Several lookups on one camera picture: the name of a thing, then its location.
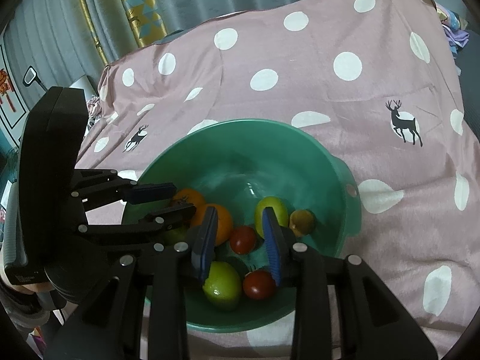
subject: polka dot fabric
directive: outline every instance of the polka dot fabric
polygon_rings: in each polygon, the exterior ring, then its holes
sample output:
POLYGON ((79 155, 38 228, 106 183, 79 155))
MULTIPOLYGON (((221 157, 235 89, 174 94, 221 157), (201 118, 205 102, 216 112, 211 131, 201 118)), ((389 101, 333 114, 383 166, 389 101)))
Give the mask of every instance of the polka dot fabric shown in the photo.
MULTIPOLYGON (((362 232, 343 255, 367 261, 441 356, 458 338, 449 327, 470 322, 480 304, 480 146, 463 122, 455 64, 428 0, 303 0, 211 20, 112 63, 99 90, 104 117, 79 167, 135 179, 200 128, 251 117, 290 124, 357 181, 362 232)), ((123 208, 89 218, 119 223, 123 208)), ((289 323, 191 334, 243 348, 241 356, 286 356, 289 323)))

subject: person's hand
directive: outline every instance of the person's hand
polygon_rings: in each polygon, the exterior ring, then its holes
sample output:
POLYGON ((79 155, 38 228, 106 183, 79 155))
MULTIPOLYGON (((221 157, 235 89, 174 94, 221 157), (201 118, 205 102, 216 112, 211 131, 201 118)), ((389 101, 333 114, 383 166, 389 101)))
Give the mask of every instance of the person's hand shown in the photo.
POLYGON ((7 274, 5 273, 5 269, 3 268, 3 248, 0 249, 0 277, 1 277, 1 280, 5 283, 5 285, 8 288, 21 292, 22 294, 32 295, 35 292, 49 292, 54 289, 50 282, 38 283, 38 284, 27 284, 24 286, 13 285, 8 280, 7 274))

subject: black deer silhouette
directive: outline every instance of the black deer silhouette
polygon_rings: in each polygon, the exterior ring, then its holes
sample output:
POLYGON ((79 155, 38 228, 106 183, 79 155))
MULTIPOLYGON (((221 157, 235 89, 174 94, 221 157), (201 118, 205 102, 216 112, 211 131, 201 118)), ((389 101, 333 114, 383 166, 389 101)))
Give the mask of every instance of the black deer silhouette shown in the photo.
POLYGON ((140 135, 140 133, 143 130, 145 130, 147 127, 148 125, 145 124, 138 128, 138 131, 135 133, 135 135, 131 137, 130 140, 125 145, 125 150, 123 152, 126 152, 129 149, 129 147, 131 147, 131 145, 133 145, 133 147, 129 150, 129 152, 131 152, 133 149, 135 149, 138 146, 138 144, 142 141, 142 139, 147 136, 146 131, 145 131, 145 135, 140 135))
POLYGON ((398 109, 402 106, 400 100, 398 102, 394 101, 395 107, 392 108, 392 101, 385 103, 385 106, 392 112, 392 124, 394 131, 398 134, 399 137, 403 138, 403 142, 406 143, 405 135, 403 134, 404 130, 409 130, 413 136, 413 144, 415 144, 415 134, 420 141, 420 147, 423 146, 422 138, 417 131, 417 126, 415 125, 415 118, 413 120, 400 119, 400 114, 398 109))

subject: gray sleeve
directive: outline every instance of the gray sleeve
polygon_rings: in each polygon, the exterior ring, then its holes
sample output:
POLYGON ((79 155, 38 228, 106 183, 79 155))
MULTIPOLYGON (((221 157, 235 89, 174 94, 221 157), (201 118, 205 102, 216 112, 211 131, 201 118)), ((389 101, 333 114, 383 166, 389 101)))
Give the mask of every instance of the gray sleeve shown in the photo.
POLYGON ((49 320, 50 313, 45 310, 40 310, 32 314, 24 313, 21 306, 4 293, 2 286, 0 286, 0 302, 17 330, 25 338, 33 329, 47 323, 49 320))
POLYGON ((47 323, 50 317, 48 311, 41 309, 39 306, 27 307, 25 304, 28 304, 28 301, 23 304, 22 300, 25 301, 25 299, 33 297, 33 295, 24 295, 20 293, 17 295, 13 290, 9 290, 6 287, 1 278, 0 282, 0 303, 3 305, 17 330, 25 338, 34 328, 47 323))

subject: pink bedsheet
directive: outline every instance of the pink bedsheet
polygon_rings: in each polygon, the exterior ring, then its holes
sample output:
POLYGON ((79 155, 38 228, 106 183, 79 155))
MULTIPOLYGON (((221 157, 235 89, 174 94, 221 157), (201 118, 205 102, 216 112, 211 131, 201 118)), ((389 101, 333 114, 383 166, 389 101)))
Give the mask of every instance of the pink bedsheet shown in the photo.
MULTIPOLYGON (((247 117, 290 123, 357 180, 362 232, 343 254, 367 261, 440 355, 470 322, 480 304, 479 143, 463 122, 432 0, 303 0, 213 19, 110 64, 99 91, 104 117, 78 167, 138 179, 199 127, 247 117)), ((89 219, 120 223, 123 208, 89 219)), ((292 321, 190 331, 192 357, 286 356, 292 321)))

